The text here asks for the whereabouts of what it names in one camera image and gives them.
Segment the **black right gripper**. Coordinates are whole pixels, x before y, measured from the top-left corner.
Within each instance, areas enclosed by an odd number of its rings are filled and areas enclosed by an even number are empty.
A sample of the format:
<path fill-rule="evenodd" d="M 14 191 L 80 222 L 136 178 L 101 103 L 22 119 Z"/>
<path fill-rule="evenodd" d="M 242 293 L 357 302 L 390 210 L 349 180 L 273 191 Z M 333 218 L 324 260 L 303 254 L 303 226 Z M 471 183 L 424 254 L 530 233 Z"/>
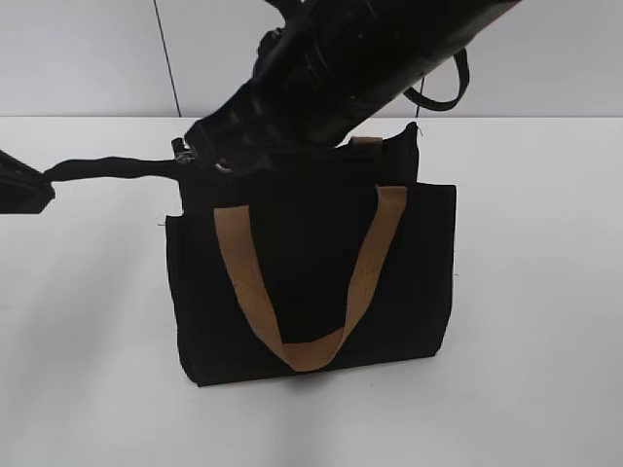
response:
<path fill-rule="evenodd" d="M 385 105 L 385 79 L 369 59 L 256 59 L 251 77 L 184 135 L 204 166 L 233 173 L 274 168 L 328 150 Z"/>

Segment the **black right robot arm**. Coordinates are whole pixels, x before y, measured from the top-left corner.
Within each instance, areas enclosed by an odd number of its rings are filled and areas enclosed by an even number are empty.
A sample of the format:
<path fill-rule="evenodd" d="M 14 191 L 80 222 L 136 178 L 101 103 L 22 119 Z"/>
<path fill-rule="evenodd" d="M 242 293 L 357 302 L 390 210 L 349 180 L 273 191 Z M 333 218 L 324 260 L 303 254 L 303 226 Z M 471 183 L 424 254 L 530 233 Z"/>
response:
<path fill-rule="evenodd" d="M 278 1 L 284 24 L 257 48 L 249 80 L 184 140 L 202 166 L 246 174 L 338 146 L 398 96 L 444 112 L 416 83 L 447 60 L 459 89 L 467 45 L 510 1 Z"/>

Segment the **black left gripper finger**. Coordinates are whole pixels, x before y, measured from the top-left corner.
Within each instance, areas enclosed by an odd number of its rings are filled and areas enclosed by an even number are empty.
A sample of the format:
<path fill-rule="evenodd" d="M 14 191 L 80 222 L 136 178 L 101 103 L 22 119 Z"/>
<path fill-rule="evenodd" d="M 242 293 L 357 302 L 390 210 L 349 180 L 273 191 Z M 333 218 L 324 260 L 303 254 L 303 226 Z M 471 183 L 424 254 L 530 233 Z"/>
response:
<path fill-rule="evenodd" d="M 54 198 L 55 190 L 41 172 L 1 152 L 2 214 L 40 214 Z"/>

